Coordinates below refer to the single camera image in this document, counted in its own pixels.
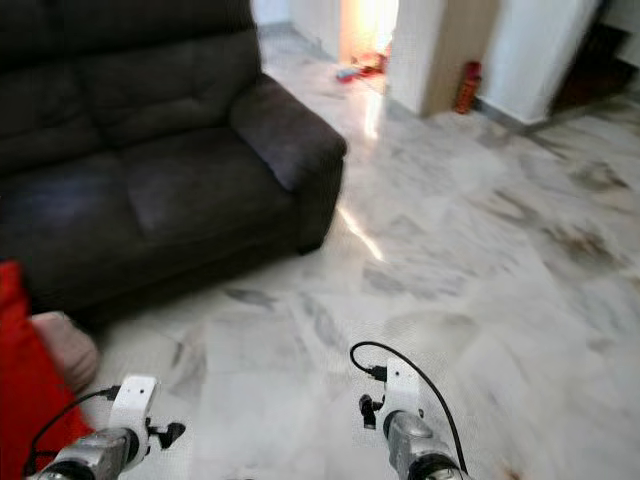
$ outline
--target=staircase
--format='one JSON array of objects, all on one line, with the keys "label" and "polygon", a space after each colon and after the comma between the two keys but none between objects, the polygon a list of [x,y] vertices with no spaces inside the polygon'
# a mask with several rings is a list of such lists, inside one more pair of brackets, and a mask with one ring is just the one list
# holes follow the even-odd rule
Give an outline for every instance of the staircase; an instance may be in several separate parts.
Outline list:
[{"label": "staircase", "polygon": [[619,59],[631,34],[596,23],[587,34],[573,68],[554,102],[554,110],[587,105],[622,92],[638,69]]}]

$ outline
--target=sofa backrest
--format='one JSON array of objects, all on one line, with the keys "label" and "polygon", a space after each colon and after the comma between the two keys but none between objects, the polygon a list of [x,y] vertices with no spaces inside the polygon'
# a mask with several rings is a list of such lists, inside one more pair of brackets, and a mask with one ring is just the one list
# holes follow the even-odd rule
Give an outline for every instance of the sofa backrest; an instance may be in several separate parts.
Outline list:
[{"label": "sofa backrest", "polygon": [[0,174],[226,122],[250,0],[0,0]]},{"label": "sofa backrest", "polygon": [[42,0],[0,0],[0,174],[100,148]]}]

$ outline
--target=sofa cushion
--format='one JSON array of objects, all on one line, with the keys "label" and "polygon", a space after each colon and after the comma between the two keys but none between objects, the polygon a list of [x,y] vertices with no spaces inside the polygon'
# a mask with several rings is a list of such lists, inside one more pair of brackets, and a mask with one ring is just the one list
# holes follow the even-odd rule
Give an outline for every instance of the sofa cushion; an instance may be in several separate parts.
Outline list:
[{"label": "sofa cushion", "polygon": [[260,71],[255,30],[79,59],[94,117],[114,146],[226,123]]},{"label": "sofa cushion", "polygon": [[131,147],[123,150],[123,166],[142,229],[155,245],[236,242],[239,231],[257,240],[265,230],[296,223],[293,196],[228,128]]},{"label": "sofa cushion", "polygon": [[0,178],[0,245],[40,298],[121,268],[141,235],[118,160],[97,154]]},{"label": "sofa cushion", "polygon": [[0,73],[0,174],[84,156],[101,146],[66,64]]}]

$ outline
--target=dark gray sofa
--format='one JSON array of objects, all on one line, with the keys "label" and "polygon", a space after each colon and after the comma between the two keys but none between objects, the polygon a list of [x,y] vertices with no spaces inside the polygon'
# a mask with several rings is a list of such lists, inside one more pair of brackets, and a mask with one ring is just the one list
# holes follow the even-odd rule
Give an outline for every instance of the dark gray sofa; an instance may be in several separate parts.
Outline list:
[{"label": "dark gray sofa", "polygon": [[249,0],[0,0],[0,257],[40,309],[319,247],[345,152]]}]

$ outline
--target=pink pillow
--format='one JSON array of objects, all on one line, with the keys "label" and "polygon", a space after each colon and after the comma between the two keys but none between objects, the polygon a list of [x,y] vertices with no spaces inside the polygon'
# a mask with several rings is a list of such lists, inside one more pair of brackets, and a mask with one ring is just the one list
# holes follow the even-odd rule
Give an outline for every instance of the pink pillow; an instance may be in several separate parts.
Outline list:
[{"label": "pink pillow", "polygon": [[66,385],[75,393],[89,385],[96,376],[99,358],[93,340],[62,312],[34,315],[31,323]]}]

